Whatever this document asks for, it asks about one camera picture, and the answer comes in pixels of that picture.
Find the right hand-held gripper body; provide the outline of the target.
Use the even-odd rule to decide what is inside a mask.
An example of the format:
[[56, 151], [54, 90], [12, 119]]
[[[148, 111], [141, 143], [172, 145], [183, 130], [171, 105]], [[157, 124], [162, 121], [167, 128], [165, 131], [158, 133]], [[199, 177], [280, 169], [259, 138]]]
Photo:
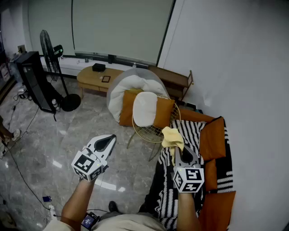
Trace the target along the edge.
[[179, 193], [197, 193], [204, 182], [204, 169], [199, 163], [176, 164], [174, 167], [173, 183]]

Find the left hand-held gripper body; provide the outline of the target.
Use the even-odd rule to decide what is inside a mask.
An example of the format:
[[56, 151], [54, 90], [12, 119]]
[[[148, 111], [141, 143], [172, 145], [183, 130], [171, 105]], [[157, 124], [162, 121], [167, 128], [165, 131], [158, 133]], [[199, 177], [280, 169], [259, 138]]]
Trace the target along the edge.
[[108, 157], [109, 151], [98, 152], [90, 144], [89, 146], [84, 146], [82, 151], [76, 153], [71, 166], [75, 174], [91, 182], [108, 168]]

